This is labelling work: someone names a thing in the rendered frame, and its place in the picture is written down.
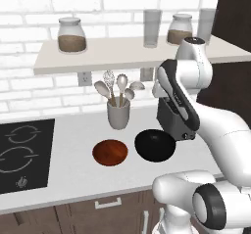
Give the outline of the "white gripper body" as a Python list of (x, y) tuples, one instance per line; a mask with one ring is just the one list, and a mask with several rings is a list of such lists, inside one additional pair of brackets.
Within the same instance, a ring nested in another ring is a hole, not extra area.
[(155, 98), (168, 98), (168, 93), (162, 88), (159, 83), (159, 80), (156, 79), (152, 88), (152, 94)]

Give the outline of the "black bowl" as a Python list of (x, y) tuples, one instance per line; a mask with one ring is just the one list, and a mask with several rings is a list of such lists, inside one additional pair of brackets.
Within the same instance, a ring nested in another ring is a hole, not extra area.
[(174, 154), (176, 141), (163, 130), (146, 129), (136, 135), (134, 147), (142, 159), (160, 163), (168, 160)]

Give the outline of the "brown wooden bowl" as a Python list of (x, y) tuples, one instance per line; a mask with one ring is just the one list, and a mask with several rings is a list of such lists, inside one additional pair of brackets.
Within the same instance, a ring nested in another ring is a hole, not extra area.
[(97, 143), (92, 150), (94, 160), (105, 166), (121, 164), (126, 159), (127, 154), (127, 146), (114, 139), (103, 140)]

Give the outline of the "dark brown cabinet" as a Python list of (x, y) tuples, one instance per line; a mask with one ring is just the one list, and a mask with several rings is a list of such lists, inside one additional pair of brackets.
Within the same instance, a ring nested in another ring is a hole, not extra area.
[[(251, 53), (251, 0), (219, 0), (213, 34)], [(251, 128), (251, 60), (213, 64), (213, 71), (197, 101), (237, 113)]]

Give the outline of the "pale curved spoon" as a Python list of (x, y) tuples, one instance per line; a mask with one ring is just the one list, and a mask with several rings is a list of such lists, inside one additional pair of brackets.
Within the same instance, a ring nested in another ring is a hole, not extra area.
[(145, 86), (144, 84), (141, 82), (141, 81), (134, 81), (130, 86), (129, 88), (131, 90), (144, 90), (145, 89)]

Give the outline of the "small pale spoon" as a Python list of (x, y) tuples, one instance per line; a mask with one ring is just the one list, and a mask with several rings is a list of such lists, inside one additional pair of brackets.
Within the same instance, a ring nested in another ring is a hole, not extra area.
[(134, 91), (130, 88), (125, 90), (125, 104), (134, 98)]

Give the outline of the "dark grey toaster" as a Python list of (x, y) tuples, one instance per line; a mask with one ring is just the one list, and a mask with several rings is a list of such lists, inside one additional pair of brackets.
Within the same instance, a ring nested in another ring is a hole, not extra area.
[(195, 138), (195, 132), (184, 124), (180, 115), (173, 112), (170, 102), (166, 98), (159, 99), (157, 120), (163, 130), (176, 141), (193, 140)]

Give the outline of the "pale round ladle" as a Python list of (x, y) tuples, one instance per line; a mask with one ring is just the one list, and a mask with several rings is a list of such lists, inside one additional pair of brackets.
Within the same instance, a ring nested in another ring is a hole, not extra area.
[(120, 104), (123, 103), (123, 94), (124, 94), (124, 91), (126, 89), (127, 82), (128, 82), (128, 79), (127, 79), (127, 76), (125, 74), (121, 73), (121, 74), (118, 75), (117, 85), (118, 85), (119, 90), (120, 90)]

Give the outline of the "grey utensil pot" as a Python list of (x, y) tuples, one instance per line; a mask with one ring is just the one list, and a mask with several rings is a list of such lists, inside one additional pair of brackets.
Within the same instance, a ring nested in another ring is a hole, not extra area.
[(116, 97), (117, 106), (107, 103), (107, 117), (111, 127), (117, 130), (125, 129), (129, 121), (130, 101), (123, 98), (123, 105), (120, 106), (120, 98)]

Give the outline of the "pale slotted spoon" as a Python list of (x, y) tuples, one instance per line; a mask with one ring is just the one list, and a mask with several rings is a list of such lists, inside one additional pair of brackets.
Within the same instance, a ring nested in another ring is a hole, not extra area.
[(116, 104), (114, 91), (113, 91), (113, 86), (114, 86), (114, 82), (115, 82), (114, 74), (110, 70), (106, 70), (103, 74), (103, 79), (104, 79), (104, 82), (107, 85), (107, 87), (109, 88), (110, 93), (111, 93), (111, 104), (113, 107), (116, 107), (117, 104)]

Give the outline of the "large pale spoon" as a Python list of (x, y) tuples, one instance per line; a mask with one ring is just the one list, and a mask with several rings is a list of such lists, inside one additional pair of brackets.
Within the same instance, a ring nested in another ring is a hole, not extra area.
[(106, 97), (108, 101), (111, 102), (110, 91), (103, 81), (96, 81), (94, 83), (94, 87), (100, 95)]

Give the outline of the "tall clear glass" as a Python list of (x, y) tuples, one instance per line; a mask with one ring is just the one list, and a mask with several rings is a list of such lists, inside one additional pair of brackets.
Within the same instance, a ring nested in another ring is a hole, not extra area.
[(199, 12), (197, 36), (209, 43), (215, 18), (215, 9), (204, 8)]
[(148, 9), (143, 12), (144, 43), (147, 48), (155, 48), (158, 44), (162, 11)]

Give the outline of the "narrow glass jar brown filling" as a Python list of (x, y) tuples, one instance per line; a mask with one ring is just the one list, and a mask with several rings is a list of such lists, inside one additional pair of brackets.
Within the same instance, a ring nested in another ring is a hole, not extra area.
[(179, 45), (185, 37), (192, 36), (192, 16), (188, 14), (174, 14), (170, 24), (167, 42)]

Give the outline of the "wide glass jar brown filling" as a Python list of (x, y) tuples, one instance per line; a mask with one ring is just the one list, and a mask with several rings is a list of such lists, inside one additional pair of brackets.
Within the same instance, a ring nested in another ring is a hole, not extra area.
[(79, 53), (86, 49), (86, 38), (79, 18), (60, 18), (58, 47), (61, 52)]

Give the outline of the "brown cupboard door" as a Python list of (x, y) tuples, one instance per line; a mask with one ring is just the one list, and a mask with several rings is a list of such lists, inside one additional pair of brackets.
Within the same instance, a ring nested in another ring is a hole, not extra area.
[(149, 212), (147, 234), (152, 234), (154, 226), (158, 223), (160, 217), (160, 208), (164, 205), (159, 203), (153, 196), (151, 190), (141, 192), (142, 209)]
[(0, 214), (0, 234), (71, 234), (55, 207)]

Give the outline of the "brown drawer front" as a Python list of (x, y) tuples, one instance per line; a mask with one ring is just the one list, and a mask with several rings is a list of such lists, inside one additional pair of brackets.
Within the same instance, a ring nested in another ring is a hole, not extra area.
[[(120, 206), (96, 210), (94, 202), (114, 202), (121, 197)], [(75, 234), (140, 234), (142, 227), (141, 192), (122, 194), (97, 200), (69, 204)]]

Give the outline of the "black hob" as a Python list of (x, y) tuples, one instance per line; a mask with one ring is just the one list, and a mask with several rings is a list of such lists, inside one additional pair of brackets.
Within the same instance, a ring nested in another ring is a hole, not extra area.
[(55, 119), (0, 124), (0, 195), (45, 188)]

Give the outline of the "white wall socket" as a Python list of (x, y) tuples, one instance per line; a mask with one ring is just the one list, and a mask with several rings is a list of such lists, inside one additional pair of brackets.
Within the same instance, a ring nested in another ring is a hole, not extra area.
[(77, 80), (79, 86), (91, 86), (92, 85), (92, 73), (90, 71), (79, 72), (77, 74)]
[(152, 81), (153, 80), (153, 68), (142, 68), (140, 70), (140, 81)]

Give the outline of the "beige wall shelf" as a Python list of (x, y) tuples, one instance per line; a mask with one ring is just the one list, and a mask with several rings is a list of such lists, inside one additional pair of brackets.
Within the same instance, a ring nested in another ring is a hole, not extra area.
[(161, 36), (156, 48), (145, 48), (142, 37), (91, 38), (87, 50), (61, 53), (57, 41), (46, 41), (38, 53), (33, 72), (39, 74), (155, 68), (176, 56), (176, 45)]

